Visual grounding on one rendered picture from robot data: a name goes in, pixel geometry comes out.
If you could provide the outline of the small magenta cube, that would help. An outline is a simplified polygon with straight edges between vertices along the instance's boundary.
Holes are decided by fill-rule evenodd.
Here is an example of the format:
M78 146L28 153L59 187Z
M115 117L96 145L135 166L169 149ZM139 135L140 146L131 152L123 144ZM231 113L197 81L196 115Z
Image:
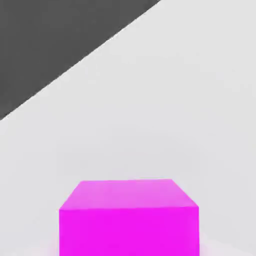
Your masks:
M59 256L200 256L199 207L171 179L82 181L59 209Z

